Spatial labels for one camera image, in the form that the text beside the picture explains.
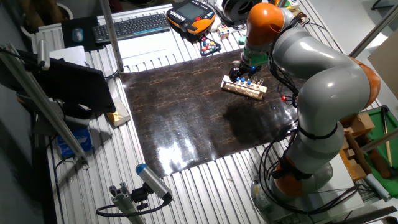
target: colorful toy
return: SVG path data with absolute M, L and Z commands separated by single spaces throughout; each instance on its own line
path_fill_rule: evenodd
M 220 26 L 217 29 L 217 34 L 218 34 L 218 37 L 220 38 L 220 40 L 227 39 L 229 36 L 229 33 L 230 33 L 230 31 L 228 29 L 228 26 L 226 26 L 226 25 Z
M 201 38 L 200 55 L 207 56 L 221 50 L 221 45 L 206 37 Z

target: metal pole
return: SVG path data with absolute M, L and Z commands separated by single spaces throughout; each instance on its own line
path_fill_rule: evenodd
M 278 7 L 285 7 L 287 0 L 279 0 Z
M 398 15 L 398 4 L 396 4 L 373 30 L 356 46 L 349 56 L 356 58 L 377 35 Z
M 372 149 L 375 149 L 383 144 L 385 144 L 388 141 L 393 140 L 394 138 L 398 137 L 398 128 L 395 130 L 381 136 L 379 139 L 371 141 L 369 144 L 363 146 L 361 150 L 363 152 L 369 152 Z
M 17 50 L 11 44 L 7 44 L 6 49 L 18 55 Z M 57 130 L 59 135 L 61 135 L 70 149 L 75 153 L 77 158 L 81 160 L 83 167 L 88 168 L 87 157 L 84 150 L 81 148 L 79 142 L 76 140 L 65 122 L 63 122 L 59 115 L 53 110 L 50 105 L 49 98 L 45 95 L 43 89 L 40 87 L 39 83 L 37 83 L 37 80 L 34 78 L 32 73 L 27 72 L 24 64 L 15 56 L 1 52 L 0 60 L 4 62 L 10 72 L 15 76 L 16 80 L 35 102 L 37 107 L 39 107 L 55 130 Z
M 122 73 L 124 71 L 123 62 L 122 62 L 122 57 L 120 56 L 118 38 L 116 37 L 116 31 L 113 26 L 112 12 L 109 6 L 109 1 L 108 0 L 99 0 L 99 1 L 101 2 L 102 13 L 104 14 L 105 17 L 109 39 L 111 40 L 113 54 L 116 59 L 116 65 L 118 66 L 118 72 Z

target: wooden stick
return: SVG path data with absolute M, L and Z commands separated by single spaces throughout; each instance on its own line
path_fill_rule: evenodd
M 384 114 L 384 124 L 383 124 L 383 131 L 384 131 L 384 135 L 386 135 L 388 133 L 388 129 L 387 129 L 387 116 L 386 114 Z M 392 159 L 391 159 L 391 150 L 390 150 L 390 142 L 386 142 L 386 149 L 387 149 L 387 158 L 388 158 L 388 162 L 390 163 L 390 167 L 392 167 Z
M 388 158 L 388 161 L 390 163 L 390 166 L 392 167 L 391 150 L 390 150 L 390 142 L 389 141 L 386 142 L 386 148 L 387 148 L 387 158 Z

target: computer mouse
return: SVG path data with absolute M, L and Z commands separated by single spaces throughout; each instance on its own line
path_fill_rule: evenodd
M 82 28 L 76 28 L 72 30 L 72 40 L 76 43 L 83 42 L 84 37 Z

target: blue object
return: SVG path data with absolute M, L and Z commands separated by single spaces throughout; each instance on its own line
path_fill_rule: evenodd
M 77 129 L 72 131 L 72 134 L 76 138 L 76 140 L 80 143 L 80 146 L 83 148 L 85 152 L 90 151 L 93 148 L 91 144 L 91 135 L 88 129 Z M 61 149 L 61 155 L 69 156 L 74 155 L 73 151 L 70 149 L 68 144 L 63 140 L 61 136 L 57 136 L 57 144 Z
M 146 167 L 148 167 L 147 164 L 139 164 L 139 165 L 136 167 L 136 173 L 137 173 L 137 175 L 139 175 Z
M 140 32 L 135 32 L 135 33 L 132 33 L 132 34 L 142 34 L 142 33 L 145 33 L 145 32 L 150 32 L 150 31 L 155 31 L 155 30 L 160 30 L 160 29 L 163 29 L 163 27 L 158 27 L 158 28 L 153 28 L 153 29 L 144 30 L 144 31 L 140 31 Z
M 72 40 L 75 43 L 81 43 L 83 42 L 85 38 L 83 37 L 83 29 L 82 28 L 76 28 L 72 30 Z

